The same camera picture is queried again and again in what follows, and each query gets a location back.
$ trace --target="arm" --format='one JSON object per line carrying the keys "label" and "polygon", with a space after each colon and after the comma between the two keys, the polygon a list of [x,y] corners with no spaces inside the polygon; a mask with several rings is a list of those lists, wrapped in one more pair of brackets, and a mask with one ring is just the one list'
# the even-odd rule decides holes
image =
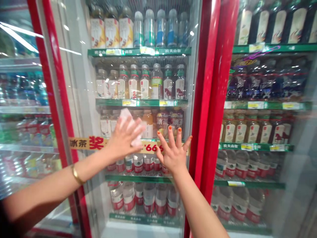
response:
{"label": "arm", "polygon": [[182,146],[182,129],[179,128],[175,143],[171,126],[168,128],[169,145],[160,132],[158,132],[158,137],[164,148],[165,155],[163,156],[161,151],[157,150],[157,156],[161,163],[172,173],[185,207],[193,237],[229,238],[225,228],[187,170],[186,151],[189,148],[192,137],[190,136]]}
{"label": "arm", "polygon": [[[143,148],[130,146],[133,139],[144,130],[143,127],[136,129],[141,119],[129,127],[131,120],[130,117],[121,125],[119,119],[107,145],[75,164],[77,175],[83,182],[91,179],[106,166]],[[18,228],[20,234],[24,234],[80,186],[69,166],[14,193],[2,202],[9,221]]]}

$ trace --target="hand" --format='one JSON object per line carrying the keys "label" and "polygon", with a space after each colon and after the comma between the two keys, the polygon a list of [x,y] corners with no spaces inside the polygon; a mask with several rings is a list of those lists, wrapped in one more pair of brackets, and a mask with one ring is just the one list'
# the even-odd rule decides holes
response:
{"label": "hand", "polygon": [[178,128],[176,136],[176,144],[173,136],[172,127],[168,127],[168,140],[169,146],[164,139],[162,133],[158,131],[158,138],[161,141],[163,149],[165,151],[164,156],[161,150],[156,151],[156,155],[160,162],[172,173],[174,177],[176,173],[187,171],[186,166],[186,152],[192,140],[192,136],[188,137],[184,145],[182,146],[182,129]]}
{"label": "hand", "polygon": [[111,138],[108,140],[105,147],[107,156],[111,158],[109,164],[113,164],[129,154],[138,153],[143,149],[143,145],[131,146],[131,142],[145,130],[145,127],[141,126],[136,130],[142,122],[140,118],[128,127],[131,121],[132,117],[128,117],[124,123],[122,123],[122,118],[118,119],[115,130],[111,134]]}

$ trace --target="refrigerator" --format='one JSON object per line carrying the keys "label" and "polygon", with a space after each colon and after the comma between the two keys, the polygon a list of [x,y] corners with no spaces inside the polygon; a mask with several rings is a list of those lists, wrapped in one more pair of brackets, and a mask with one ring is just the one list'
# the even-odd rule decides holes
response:
{"label": "refrigerator", "polygon": [[315,12],[221,1],[200,189],[230,237],[316,236]]}

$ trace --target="white tissue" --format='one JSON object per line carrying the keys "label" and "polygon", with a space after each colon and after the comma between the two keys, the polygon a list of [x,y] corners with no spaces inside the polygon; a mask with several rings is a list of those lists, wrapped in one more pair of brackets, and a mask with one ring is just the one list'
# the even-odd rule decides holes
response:
{"label": "white tissue", "polygon": [[[125,108],[125,109],[122,109],[121,112],[120,112],[120,118],[122,119],[121,121],[121,127],[122,125],[125,123],[125,121],[128,119],[128,117],[131,116],[131,113],[129,111],[129,109]],[[128,128],[134,123],[134,120],[132,119],[128,125]],[[132,142],[131,142],[131,146],[140,146],[142,145],[142,141],[141,141],[141,136],[142,136],[142,133],[140,133],[137,138],[135,138]]]}

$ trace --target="gold bracelet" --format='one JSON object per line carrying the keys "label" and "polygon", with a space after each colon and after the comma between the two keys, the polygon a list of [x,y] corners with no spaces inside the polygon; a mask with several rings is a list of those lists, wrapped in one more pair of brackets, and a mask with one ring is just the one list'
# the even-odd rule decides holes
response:
{"label": "gold bracelet", "polygon": [[73,172],[73,175],[74,175],[74,178],[76,179],[76,181],[77,181],[80,185],[85,184],[85,182],[83,182],[83,181],[78,177],[77,171],[75,170],[75,165],[72,165],[71,168],[72,168],[72,172]]}

